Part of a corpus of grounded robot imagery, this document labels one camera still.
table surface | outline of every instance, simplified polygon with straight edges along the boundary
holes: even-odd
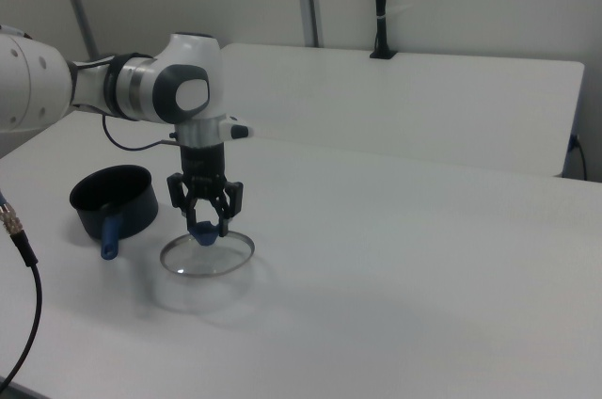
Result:
[[[261,136],[448,164],[562,173],[577,62],[234,43],[226,104]]]
[[[169,127],[110,120],[131,145]],[[40,259],[40,332],[16,382],[51,398],[574,398],[602,395],[602,189],[253,138],[227,144],[245,184],[231,228],[256,255],[216,279],[159,263],[184,233],[165,178],[179,153],[122,152],[75,112],[0,160]],[[103,261],[71,188],[150,170],[146,230]],[[5,239],[0,373],[18,358],[33,280]]]

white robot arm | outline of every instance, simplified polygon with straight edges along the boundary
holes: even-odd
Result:
[[[182,173],[167,179],[172,204],[191,228],[197,200],[208,200],[221,236],[240,211],[243,192],[242,184],[226,180],[223,142],[252,136],[247,124],[225,114],[223,91],[221,53],[210,36],[172,34],[157,56],[132,53],[73,63],[51,46],[0,31],[0,132],[49,126],[70,105],[173,124]]]

black saucepan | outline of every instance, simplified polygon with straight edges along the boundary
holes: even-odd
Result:
[[[115,166],[92,173],[73,188],[69,201],[87,233],[102,241],[105,260],[117,256],[119,239],[147,228],[159,210],[151,173],[139,166]]]

